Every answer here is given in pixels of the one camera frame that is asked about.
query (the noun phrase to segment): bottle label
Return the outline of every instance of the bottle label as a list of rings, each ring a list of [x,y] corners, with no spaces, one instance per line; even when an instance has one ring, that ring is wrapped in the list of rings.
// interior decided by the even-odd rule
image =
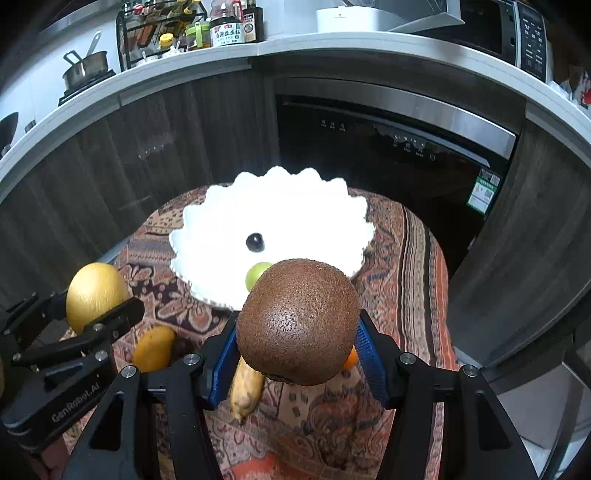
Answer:
[[[244,15],[244,40],[246,43],[256,41],[255,14]]]
[[[214,47],[244,43],[244,30],[240,22],[217,25],[211,30],[211,36]]]

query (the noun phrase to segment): blue gripper pad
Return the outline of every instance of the blue gripper pad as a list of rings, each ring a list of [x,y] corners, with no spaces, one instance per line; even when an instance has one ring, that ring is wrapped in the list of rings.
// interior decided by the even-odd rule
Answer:
[[[217,406],[228,397],[230,386],[236,367],[240,360],[240,351],[236,344],[236,329],[230,334],[230,338],[226,342],[220,359],[213,369],[212,375],[212,391],[209,394],[209,403],[217,408]]]
[[[369,337],[363,320],[359,320],[359,326],[357,327],[355,350],[357,350],[357,355],[359,356],[359,361],[361,362],[361,367],[368,381],[372,396],[385,407],[390,399],[390,395],[388,395],[386,368],[378,354],[377,348]]]

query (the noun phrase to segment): kitchen counter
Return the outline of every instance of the kitchen counter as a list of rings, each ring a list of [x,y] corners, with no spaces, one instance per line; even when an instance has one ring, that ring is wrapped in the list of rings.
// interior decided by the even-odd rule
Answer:
[[[256,57],[314,50],[373,51],[435,61],[487,78],[526,100],[525,117],[591,167],[591,119],[543,82],[484,53],[398,33],[306,34],[209,48],[127,70],[77,95],[40,121],[0,160],[0,202],[51,151],[83,128],[139,98],[194,79],[249,69]]]
[[[476,361],[519,350],[590,290],[591,120],[478,51],[333,33],[159,60],[40,121],[0,160],[0,304],[66,288],[182,192],[281,164],[275,93],[291,77],[408,90],[516,135],[500,194],[449,282],[447,324]]]

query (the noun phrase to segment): stove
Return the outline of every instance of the stove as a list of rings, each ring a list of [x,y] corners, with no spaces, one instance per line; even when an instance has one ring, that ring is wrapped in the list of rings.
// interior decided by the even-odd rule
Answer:
[[[95,79],[89,81],[86,85],[83,85],[82,87],[78,88],[78,90],[73,90],[73,89],[66,90],[64,92],[64,96],[62,98],[60,98],[60,101],[57,104],[57,106],[63,105],[64,103],[66,103],[68,100],[74,98],[79,93],[82,93],[82,92],[88,90],[90,87],[94,87],[94,85],[96,85],[97,83],[100,83],[103,80],[111,78],[114,75],[115,75],[115,72],[113,70],[109,70],[102,77],[98,77],[98,78],[95,78]]]

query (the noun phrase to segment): soy sauce bottle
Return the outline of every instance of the soy sauce bottle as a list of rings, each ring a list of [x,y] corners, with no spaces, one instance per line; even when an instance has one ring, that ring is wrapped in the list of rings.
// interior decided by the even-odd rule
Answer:
[[[265,40],[262,8],[256,5],[256,0],[247,0],[244,10],[244,40],[245,43],[259,43]]]

